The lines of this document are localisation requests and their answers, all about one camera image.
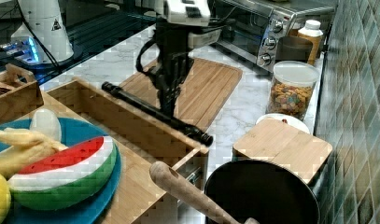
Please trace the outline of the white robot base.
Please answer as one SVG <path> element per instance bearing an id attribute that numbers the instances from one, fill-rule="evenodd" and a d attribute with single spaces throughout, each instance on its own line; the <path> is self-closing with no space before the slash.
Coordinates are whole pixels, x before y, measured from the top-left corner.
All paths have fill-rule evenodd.
<path id="1" fill-rule="evenodd" d="M 0 49 L 30 66 L 61 65 L 71 60 L 75 52 L 63 25 L 59 1 L 17 2 L 22 24 Z"/>

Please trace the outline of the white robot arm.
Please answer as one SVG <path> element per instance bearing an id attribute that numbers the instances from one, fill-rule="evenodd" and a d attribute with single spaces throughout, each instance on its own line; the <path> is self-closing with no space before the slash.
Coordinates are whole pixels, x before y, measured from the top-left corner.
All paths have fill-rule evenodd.
<path id="1" fill-rule="evenodd" d="M 224 23 L 211 18 L 206 0 L 156 0 L 155 11 L 154 36 L 143 49 L 156 44 L 157 63 L 144 71 L 138 56 L 136 69 L 150 78 L 158 90 L 161 112 L 172 117 L 180 85 L 193 65 L 189 53 L 217 42 Z"/>

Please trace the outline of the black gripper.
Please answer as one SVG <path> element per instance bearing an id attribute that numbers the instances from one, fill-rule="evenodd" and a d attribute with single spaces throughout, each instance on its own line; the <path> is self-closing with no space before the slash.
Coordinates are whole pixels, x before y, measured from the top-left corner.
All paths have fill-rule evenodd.
<path id="1" fill-rule="evenodd" d="M 191 35 L 201 37 L 210 31 L 208 25 L 171 23 L 159 17 L 147 48 L 156 45 L 159 49 L 157 64 L 147 70 L 147 77 L 159 92 L 161 112 L 167 116 L 179 115 L 181 98 L 186 94 L 187 77 L 193 59 L 189 53 L 197 46 Z M 174 93 L 178 92 L 174 110 Z"/>

